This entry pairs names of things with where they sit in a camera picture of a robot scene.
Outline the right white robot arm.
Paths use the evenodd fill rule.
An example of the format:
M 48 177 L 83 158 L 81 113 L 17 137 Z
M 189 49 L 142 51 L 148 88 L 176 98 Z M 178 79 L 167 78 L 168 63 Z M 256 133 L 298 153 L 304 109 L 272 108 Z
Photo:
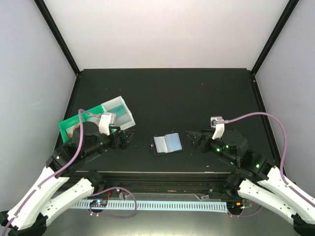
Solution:
M 218 160 L 233 168 L 223 186 L 227 197 L 239 196 L 258 203 L 285 219 L 301 236 L 315 234 L 315 199 L 283 177 L 265 156 L 252 151 L 238 131 L 220 134 L 201 130 L 189 131 L 187 135 L 194 148 L 202 153 L 213 152 Z

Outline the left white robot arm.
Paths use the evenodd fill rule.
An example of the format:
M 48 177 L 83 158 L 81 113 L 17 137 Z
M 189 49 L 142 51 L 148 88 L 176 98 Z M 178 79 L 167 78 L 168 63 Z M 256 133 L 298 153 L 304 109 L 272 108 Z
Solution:
M 135 130 L 100 133 L 97 124 L 87 121 L 74 129 L 72 136 L 55 149 L 40 176 L 23 199 L 11 210 L 0 213 L 2 234 L 8 236 L 41 236 L 47 227 L 74 203 L 89 196 L 101 196 L 106 189 L 103 175 L 88 171 L 71 188 L 54 194 L 86 163 L 109 149 L 126 149 Z

